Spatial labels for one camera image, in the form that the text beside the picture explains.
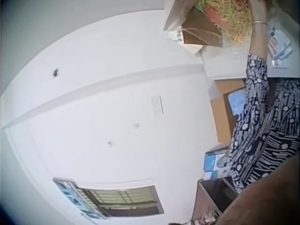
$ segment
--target hand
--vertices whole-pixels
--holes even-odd
[[[267,8],[265,0],[249,0],[252,20],[267,22]]]

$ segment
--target product box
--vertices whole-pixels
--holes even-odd
[[[205,172],[203,180],[216,180],[216,179],[229,177],[229,176],[230,176],[230,167],[227,167],[222,170]]]
[[[229,157],[226,155],[227,149],[216,153],[206,153],[203,170],[214,172],[229,167]]]
[[[211,83],[209,95],[211,108],[215,120],[217,139],[219,143],[228,144],[232,139],[233,129],[238,115],[233,115],[228,95],[245,88],[242,79],[217,80]]]
[[[229,146],[219,144],[204,157],[204,177],[203,180],[216,180],[230,176],[230,158],[227,155]]]

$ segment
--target window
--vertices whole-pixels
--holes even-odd
[[[77,187],[77,191],[107,217],[143,217],[164,213],[154,186],[127,190]]]

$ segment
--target poster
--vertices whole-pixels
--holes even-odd
[[[53,179],[56,186],[62,191],[70,202],[77,207],[81,214],[93,224],[99,224],[106,219],[98,210],[92,208],[75,188],[75,183],[69,180]]]

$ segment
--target white ceiling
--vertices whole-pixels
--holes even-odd
[[[164,5],[165,0],[1,0],[1,93],[32,58],[68,33]]]

